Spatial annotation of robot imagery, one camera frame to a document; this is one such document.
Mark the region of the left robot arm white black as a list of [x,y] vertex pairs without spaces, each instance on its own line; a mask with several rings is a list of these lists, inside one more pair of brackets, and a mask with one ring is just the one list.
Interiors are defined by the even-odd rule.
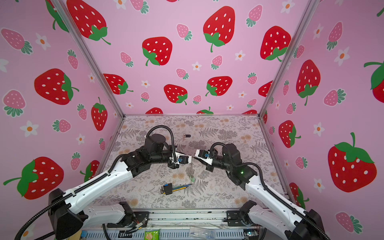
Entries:
[[167,164],[171,169],[179,167],[183,154],[176,151],[172,130],[162,126],[170,133],[171,144],[168,145],[163,135],[153,133],[158,128],[155,126],[149,130],[142,147],[117,156],[107,171],[66,191],[55,189],[50,192],[48,206],[28,220],[15,238],[21,239],[28,227],[44,213],[48,213],[53,231],[42,236],[42,240],[50,236],[65,240],[82,228],[94,225],[113,224],[125,227],[133,222],[134,213],[126,202],[106,207],[92,207],[90,204],[115,186],[149,170],[152,164]]

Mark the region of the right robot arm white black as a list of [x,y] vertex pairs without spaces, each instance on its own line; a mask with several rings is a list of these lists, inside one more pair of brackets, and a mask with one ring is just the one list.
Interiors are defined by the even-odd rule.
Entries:
[[243,220],[271,231],[282,240],[328,240],[320,215],[306,211],[289,201],[264,181],[262,169],[252,162],[243,162],[234,144],[223,144],[219,155],[214,143],[208,151],[197,150],[195,159],[206,165],[208,171],[215,168],[226,171],[227,177],[245,192],[255,196],[267,209],[252,203],[243,208]]

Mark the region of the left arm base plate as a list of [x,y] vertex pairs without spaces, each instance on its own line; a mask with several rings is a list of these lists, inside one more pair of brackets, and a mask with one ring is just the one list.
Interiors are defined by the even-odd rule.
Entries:
[[142,224],[142,228],[147,227],[150,212],[134,212],[133,214],[127,214],[117,224],[108,223],[108,228],[135,228],[136,225]]

